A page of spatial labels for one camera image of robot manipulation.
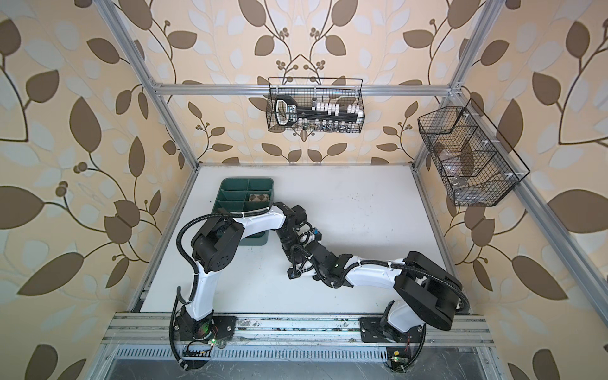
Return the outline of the brown argyle sock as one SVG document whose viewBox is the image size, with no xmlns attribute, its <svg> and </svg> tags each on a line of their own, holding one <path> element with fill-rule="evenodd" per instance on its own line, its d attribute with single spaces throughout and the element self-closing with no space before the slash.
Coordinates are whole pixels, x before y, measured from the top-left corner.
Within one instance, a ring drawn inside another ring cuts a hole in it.
<svg viewBox="0 0 608 380">
<path fill-rule="evenodd" d="M 249 202 L 269 202 L 271 195 L 269 193 L 253 193 L 249 196 Z"/>
</svg>

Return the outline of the green divided organizer tray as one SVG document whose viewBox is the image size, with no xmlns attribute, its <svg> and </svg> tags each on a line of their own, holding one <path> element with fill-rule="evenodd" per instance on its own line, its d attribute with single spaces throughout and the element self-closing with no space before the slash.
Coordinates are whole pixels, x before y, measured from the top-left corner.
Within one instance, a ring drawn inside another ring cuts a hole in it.
<svg viewBox="0 0 608 380">
<path fill-rule="evenodd" d="M 222 180 L 212 212 L 241 213 L 268 207 L 273 201 L 274 180 L 270 177 L 228 177 Z M 269 193 L 269 202 L 249 202 L 253 193 Z"/>
</svg>

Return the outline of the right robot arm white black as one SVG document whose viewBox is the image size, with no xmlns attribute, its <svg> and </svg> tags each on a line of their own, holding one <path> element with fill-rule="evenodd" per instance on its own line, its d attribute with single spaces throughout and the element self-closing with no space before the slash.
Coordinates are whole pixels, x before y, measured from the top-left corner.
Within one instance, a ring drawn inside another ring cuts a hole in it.
<svg viewBox="0 0 608 380">
<path fill-rule="evenodd" d="M 373 287 L 396 292 L 398 299 L 387 305 L 378 323 L 378 334 L 399 343 L 410 338 L 411 329 L 419 329 L 421 342 L 413 354 L 388 359 L 387 367 L 393 372 L 405 373 L 413 366 L 424 347 L 429 326 L 449 331 L 456 315 L 470 312 L 462 284 L 417 251 L 409 252 L 400 261 L 336 256 L 319 242 L 284 244 L 283 251 L 291 262 L 288 276 L 292 279 L 311 271 L 314 280 L 332 289 Z"/>
</svg>

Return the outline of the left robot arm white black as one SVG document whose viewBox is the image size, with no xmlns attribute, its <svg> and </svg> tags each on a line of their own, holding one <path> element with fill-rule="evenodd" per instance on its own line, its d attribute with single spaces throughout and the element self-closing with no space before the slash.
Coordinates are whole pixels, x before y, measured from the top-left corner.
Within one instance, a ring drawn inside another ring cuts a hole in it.
<svg viewBox="0 0 608 380">
<path fill-rule="evenodd" d="M 315 269 L 307 245 L 319 242 L 321 232 L 307 220 L 306 211 L 296 205 L 277 202 L 252 211 L 228 212 L 223 208 L 186 223 L 177 233 L 178 253 L 193 269 L 193 283 L 187 297 L 181 287 L 169 320 L 169 346 L 184 371 L 199 369 L 203 363 L 193 360 L 191 345 L 208 345 L 207 355 L 222 337 L 222 326 L 214 320 L 213 300 L 219 274 L 230 264 L 241 241 L 258 233 L 275 231 L 296 278 L 307 269 Z"/>
</svg>

